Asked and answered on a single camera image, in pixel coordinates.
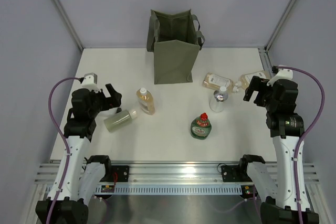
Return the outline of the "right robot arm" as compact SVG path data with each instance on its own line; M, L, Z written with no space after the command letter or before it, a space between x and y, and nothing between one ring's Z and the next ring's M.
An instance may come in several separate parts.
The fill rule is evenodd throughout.
M238 167L238 176L252 180L261 199L262 223L319 223L319 215L311 210L303 174L303 141L305 132L301 116L295 113L298 85L288 79L270 83L252 77L244 101L257 92L254 104L264 107L266 124L277 158L277 179L273 180L259 156L246 155Z

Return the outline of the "clear bottle white cap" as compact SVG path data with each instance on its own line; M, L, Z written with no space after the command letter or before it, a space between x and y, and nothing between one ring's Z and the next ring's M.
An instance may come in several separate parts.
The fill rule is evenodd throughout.
M228 99L228 92L225 86L221 86L219 89L213 92L209 107L214 112L222 112L224 109L224 103Z

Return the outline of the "amber liquid bottle white cap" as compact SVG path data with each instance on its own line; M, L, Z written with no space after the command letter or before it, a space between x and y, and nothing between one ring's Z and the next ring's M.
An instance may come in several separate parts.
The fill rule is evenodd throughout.
M152 94L146 88L140 88L136 94L142 111L148 115L153 115L155 107Z

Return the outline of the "green Fairy dish soap bottle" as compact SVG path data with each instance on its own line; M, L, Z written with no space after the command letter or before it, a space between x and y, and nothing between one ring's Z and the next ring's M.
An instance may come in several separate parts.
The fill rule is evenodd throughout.
M193 138L205 140L212 130L212 125L206 113L196 117L190 126L190 133Z

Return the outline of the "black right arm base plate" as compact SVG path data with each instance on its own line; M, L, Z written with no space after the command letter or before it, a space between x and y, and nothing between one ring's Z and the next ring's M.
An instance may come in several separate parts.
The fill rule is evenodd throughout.
M240 170L238 165L225 165L220 167L223 182L240 182Z

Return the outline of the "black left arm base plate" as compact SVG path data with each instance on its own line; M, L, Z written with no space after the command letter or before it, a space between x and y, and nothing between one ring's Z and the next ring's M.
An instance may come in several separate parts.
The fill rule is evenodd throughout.
M112 165L108 182L127 183L129 180L129 170L130 167L128 165Z

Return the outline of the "pale green bottle white cap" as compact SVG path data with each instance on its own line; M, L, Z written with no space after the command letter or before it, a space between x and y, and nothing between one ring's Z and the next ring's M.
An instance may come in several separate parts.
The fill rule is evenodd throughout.
M137 111L132 110L122 110L113 116L104 120L104 125L106 129L111 133L114 132L128 124L130 124L134 119L137 118Z

